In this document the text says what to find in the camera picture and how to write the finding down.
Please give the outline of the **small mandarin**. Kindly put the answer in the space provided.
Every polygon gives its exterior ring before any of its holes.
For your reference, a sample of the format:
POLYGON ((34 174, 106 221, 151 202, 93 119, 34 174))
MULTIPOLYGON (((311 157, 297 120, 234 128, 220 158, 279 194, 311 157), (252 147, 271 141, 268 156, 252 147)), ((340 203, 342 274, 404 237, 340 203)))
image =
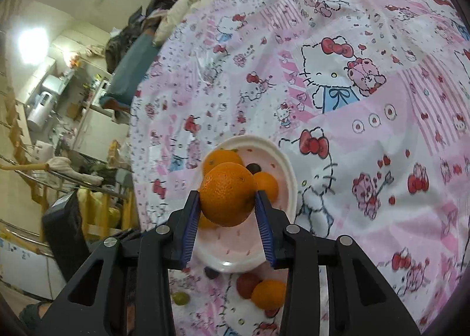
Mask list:
POLYGON ((263 280, 253 290, 251 301, 262 310, 278 310, 283 307, 286 284, 280 280, 263 280))
POLYGON ((263 190, 270 203, 278 199, 279 185, 276 179, 265 171, 257 172, 253 175, 257 190, 263 190))
POLYGON ((210 221, 203 213, 200 213, 198 228, 199 229, 217 229, 219 225, 210 221))

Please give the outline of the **pink hello kitty blanket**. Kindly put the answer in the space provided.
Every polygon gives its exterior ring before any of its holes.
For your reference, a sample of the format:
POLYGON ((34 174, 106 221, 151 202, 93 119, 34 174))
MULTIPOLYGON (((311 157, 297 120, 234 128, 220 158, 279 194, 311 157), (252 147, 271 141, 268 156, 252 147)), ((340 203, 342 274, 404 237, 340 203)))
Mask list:
POLYGON ((293 166, 296 224, 356 239, 431 330, 469 269, 469 30, 452 0, 212 0, 158 47, 131 103, 142 228, 219 144, 262 137, 293 166))

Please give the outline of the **pile of dark clothes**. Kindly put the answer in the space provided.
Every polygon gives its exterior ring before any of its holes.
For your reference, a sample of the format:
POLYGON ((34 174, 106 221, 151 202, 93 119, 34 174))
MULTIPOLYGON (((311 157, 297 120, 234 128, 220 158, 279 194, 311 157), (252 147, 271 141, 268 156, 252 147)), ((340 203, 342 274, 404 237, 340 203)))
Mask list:
POLYGON ((143 9, 139 7, 129 16, 127 26, 112 36, 104 47, 107 72, 112 74, 118 67, 131 45, 145 32, 155 33, 178 0, 151 0, 143 9))

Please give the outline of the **dark plum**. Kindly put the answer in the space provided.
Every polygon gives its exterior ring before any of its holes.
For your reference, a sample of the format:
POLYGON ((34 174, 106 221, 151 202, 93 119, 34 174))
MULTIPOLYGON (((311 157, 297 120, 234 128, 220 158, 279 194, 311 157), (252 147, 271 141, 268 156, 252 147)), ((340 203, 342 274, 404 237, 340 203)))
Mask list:
POLYGON ((259 173, 262 171, 262 168, 259 164, 257 163, 249 163, 246 168, 253 174, 256 175, 256 173, 259 173))

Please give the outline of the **large orange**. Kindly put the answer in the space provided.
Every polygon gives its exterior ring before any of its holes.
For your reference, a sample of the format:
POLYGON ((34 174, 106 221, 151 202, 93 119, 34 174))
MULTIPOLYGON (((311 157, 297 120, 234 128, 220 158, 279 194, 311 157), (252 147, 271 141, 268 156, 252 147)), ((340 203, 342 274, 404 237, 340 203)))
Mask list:
POLYGON ((221 163, 210 170, 198 192, 204 216, 221 227, 240 225, 255 206, 254 177, 238 163, 221 163))
POLYGON ((242 165, 243 160, 237 152, 234 152, 233 150, 216 149, 208 154, 204 159, 202 163, 202 174, 206 175, 222 163, 236 163, 242 165))

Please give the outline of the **blue grey pillow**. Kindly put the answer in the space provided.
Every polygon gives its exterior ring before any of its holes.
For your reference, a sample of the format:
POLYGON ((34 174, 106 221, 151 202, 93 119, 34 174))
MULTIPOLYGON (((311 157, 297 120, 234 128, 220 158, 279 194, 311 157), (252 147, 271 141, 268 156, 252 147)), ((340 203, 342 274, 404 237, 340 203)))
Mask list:
POLYGON ((146 30, 131 45, 115 69, 106 93, 99 100, 101 108, 130 111, 139 84, 159 55, 160 47, 154 45, 154 35, 153 31, 146 30))

